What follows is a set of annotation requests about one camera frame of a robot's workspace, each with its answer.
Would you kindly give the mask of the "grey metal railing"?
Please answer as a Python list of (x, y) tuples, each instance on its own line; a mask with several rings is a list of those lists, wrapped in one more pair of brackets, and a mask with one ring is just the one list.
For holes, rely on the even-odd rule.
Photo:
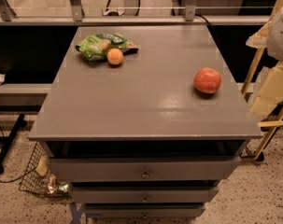
[(0, 25), (190, 23), (260, 25), (269, 6), (245, 0), (0, 0)]

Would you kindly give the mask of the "crumpled wrappers in basket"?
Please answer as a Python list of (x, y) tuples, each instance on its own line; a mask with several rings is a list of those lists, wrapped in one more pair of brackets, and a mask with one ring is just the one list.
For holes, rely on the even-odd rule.
[(68, 185), (59, 182), (56, 176), (51, 172), (46, 156), (42, 156), (39, 159), (35, 171), (41, 178), (41, 184), (48, 195), (63, 196), (68, 194)]

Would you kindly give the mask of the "red apple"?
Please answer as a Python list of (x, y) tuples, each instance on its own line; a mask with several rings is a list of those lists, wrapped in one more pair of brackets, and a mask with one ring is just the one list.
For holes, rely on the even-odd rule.
[(221, 84), (221, 76), (213, 68), (200, 69), (193, 79), (194, 88), (202, 93), (215, 93)]

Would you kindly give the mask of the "black metal stand leg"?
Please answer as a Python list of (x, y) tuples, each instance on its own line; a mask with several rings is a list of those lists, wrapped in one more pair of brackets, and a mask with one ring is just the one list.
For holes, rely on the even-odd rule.
[(8, 154), (8, 151), (12, 145), (12, 142), (18, 132), (18, 130), (25, 125), (24, 115), (20, 114), (12, 127), (8, 136), (0, 137), (0, 143), (3, 144), (0, 151), (0, 174), (4, 172), (3, 161)]

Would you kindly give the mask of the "grey drawer cabinet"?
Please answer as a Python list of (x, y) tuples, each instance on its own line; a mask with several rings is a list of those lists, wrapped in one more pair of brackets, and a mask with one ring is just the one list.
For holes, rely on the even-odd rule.
[[(94, 63), (67, 51), (30, 138), (51, 159), (240, 158), (261, 136), (247, 104), (204, 26), (123, 26), (138, 51), (121, 66)], [(194, 88), (205, 67), (221, 76), (212, 94)], [(218, 187), (219, 180), (75, 182), (85, 187)], [(202, 205), (206, 203), (80, 203)]]

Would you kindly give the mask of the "bottom grey drawer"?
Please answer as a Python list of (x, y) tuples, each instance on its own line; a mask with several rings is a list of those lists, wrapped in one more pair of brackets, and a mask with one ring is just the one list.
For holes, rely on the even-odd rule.
[(90, 205), (84, 213), (94, 218), (199, 217), (202, 205)]

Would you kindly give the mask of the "green snack bag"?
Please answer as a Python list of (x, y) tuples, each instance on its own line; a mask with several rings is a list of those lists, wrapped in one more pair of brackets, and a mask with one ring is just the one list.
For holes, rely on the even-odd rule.
[(88, 61), (104, 60), (111, 49), (120, 49), (123, 54), (138, 51), (134, 42), (120, 33), (88, 35), (75, 45), (75, 49)]

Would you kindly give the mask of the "top grey drawer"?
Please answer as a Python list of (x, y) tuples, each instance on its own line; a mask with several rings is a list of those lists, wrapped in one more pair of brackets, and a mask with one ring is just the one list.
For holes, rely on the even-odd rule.
[(238, 156), (51, 159), (50, 169), (58, 179), (75, 182), (219, 180), (240, 161)]

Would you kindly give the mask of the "middle grey drawer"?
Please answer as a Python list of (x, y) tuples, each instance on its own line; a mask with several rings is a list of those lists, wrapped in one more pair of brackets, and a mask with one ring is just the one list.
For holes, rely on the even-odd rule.
[(85, 187), (72, 188), (77, 203), (206, 203), (217, 187)]

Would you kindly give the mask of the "grey drawer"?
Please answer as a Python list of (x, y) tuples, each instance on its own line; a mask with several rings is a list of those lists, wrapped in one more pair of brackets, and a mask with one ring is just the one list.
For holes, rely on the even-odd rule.
[(94, 218), (199, 217), (202, 205), (90, 205), (84, 213)]
[(51, 159), (50, 169), (58, 179), (75, 182), (219, 180), (240, 161), (238, 156)]
[(85, 187), (72, 188), (77, 203), (206, 203), (217, 187)]

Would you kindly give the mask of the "small orange fruit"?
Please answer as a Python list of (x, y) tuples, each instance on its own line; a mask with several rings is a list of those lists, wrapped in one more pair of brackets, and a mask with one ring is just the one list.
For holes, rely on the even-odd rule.
[(123, 53), (120, 49), (111, 49), (106, 56), (112, 65), (120, 65), (123, 62)]

